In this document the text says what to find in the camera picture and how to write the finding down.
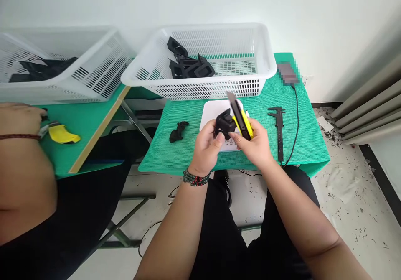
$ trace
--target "red string bracelet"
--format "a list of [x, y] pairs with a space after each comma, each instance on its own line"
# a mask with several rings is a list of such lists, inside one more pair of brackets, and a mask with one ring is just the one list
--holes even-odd
[[0, 135], [0, 140], [12, 139], [12, 138], [27, 138], [27, 139], [35, 139], [35, 140], [40, 140], [41, 139], [41, 137], [39, 135], [31, 135], [31, 134]]

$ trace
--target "black cable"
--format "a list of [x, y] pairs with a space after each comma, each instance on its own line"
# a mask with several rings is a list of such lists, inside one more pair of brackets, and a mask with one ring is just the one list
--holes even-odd
[[118, 128], [118, 127], [119, 127], [119, 125], [113, 126], [113, 127], [110, 129], [110, 131], [109, 131], [109, 135], [111, 135], [111, 134], [113, 133], [113, 131], [114, 131], [116, 128]]
[[178, 185], [177, 187], [175, 187], [174, 189], [173, 189], [173, 191], [172, 192], [170, 192], [170, 194], [167, 196], [167, 197], [169, 197], [170, 199], [173, 199], [173, 198], [175, 198], [175, 196], [173, 196], [172, 194], [173, 194], [173, 192], [174, 192], [174, 190], [176, 190], [178, 187], [180, 187], [181, 185]]
[[[154, 226], [156, 226], [157, 224], [160, 224], [162, 221], [158, 221], [156, 224], [153, 224], [152, 226], [150, 226], [150, 228], [148, 229], [148, 230], [146, 230], [146, 232], [145, 232], [145, 234], [143, 234], [143, 236], [142, 236], [142, 239], [141, 239], [141, 244], [142, 244], [142, 242], [143, 242], [143, 239], [144, 239], [144, 237], [145, 237], [145, 235], [146, 235], [146, 233], [148, 233], [148, 231], [150, 230], [150, 229], [152, 229]], [[142, 258], [143, 256], [141, 255], [141, 252], [140, 252], [140, 247], [141, 247], [141, 244], [139, 245], [139, 247], [138, 247], [138, 254], [139, 254], [139, 256]]]
[[246, 175], [249, 175], [249, 176], [261, 176], [261, 174], [259, 174], [259, 173], [257, 173], [257, 174], [254, 174], [254, 175], [250, 175], [249, 173], [246, 173], [245, 171], [241, 171], [241, 170], [239, 170], [239, 169], [237, 169], [239, 172], [242, 172], [242, 173], [244, 173], [244, 174], [246, 174]]
[[288, 158], [287, 162], [284, 164], [283, 168], [287, 166], [289, 160], [290, 160], [291, 157], [292, 157], [292, 153], [294, 152], [294, 148], [295, 148], [295, 143], [297, 142], [298, 130], [299, 130], [298, 95], [297, 95], [297, 90], [295, 89], [295, 85], [292, 84], [291, 86], [292, 86], [292, 88], [293, 88], [294, 91], [295, 91], [295, 98], [297, 99], [297, 120], [298, 120], [298, 123], [297, 123], [297, 133], [295, 134], [295, 139], [294, 139], [294, 144], [293, 144], [293, 146], [292, 146], [292, 151], [291, 151], [291, 154], [289, 155], [289, 158]]

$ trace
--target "white plastic basket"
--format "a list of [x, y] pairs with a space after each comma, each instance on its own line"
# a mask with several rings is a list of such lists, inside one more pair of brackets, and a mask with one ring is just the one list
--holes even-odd
[[[207, 58], [216, 73], [213, 77], [172, 79], [167, 48], [172, 36], [188, 56]], [[124, 71], [121, 81], [144, 88], [170, 100], [257, 96], [266, 79], [275, 75], [276, 61], [269, 33], [263, 24], [183, 25], [159, 30]]]
[[[107, 101], [121, 82], [131, 51], [115, 28], [19, 28], [0, 32], [0, 102], [60, 104]], [[9, 83], [28, 74], [18, 61], [78, 59], [45, 81]]]

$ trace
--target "wooden table edge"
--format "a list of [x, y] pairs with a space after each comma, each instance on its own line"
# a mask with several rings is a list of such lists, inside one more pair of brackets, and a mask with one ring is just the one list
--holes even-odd
[[111, 119], [113, 118], [114, 114], [117, 112], [118, 108], [120, 107], [122, 101], [124, 100], [125, 96], [127, 95], [129, 89], [131, 87], [125, 87], [120, 95], [118, 96], [116, 102], [111, 107], [107, 115], [104, 117], [102, 123], [99, 125], [95, 133], [93, 134], [92, 138], [89, 140], [85, 148], [82, 150], [81, 154], [72, 165], [68, 173], [78, 173], [81, 169], [82, 165], [84, 164], [86, 158], [89, 156], [89, 153], [92, 151], [93, 147], [95, 146], [96, 142], [99, 140], [100, 136], [103, 134], [104, 130], [106, 129], [107, 125], [110, 123]]

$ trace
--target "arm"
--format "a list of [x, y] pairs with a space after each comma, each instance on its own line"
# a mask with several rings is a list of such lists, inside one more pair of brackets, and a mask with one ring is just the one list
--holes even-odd
[[267, 131], [250, 119], [254, 138], [230, 133], [262, 172], [284, 227], [315, 279], [370, 279], [326, 216], [273, 159]]
[[[188, 171], [204, 177], [216, 165], [224, 135], [213, 139], [215, 120], [199, 133]], [[196, 253], [203, 219], [207, 184], [192, 187], [182, 183], [173, 204], [150, 242], [139, 265], [136, 279], [188, 279]]]
[[[0, 135], [39, 132], [46, 111], [23, 104], [0, 103]], [[0, 245], [39, 225], [56, 210], [53, 167], [39, 142], [0, 140]]]

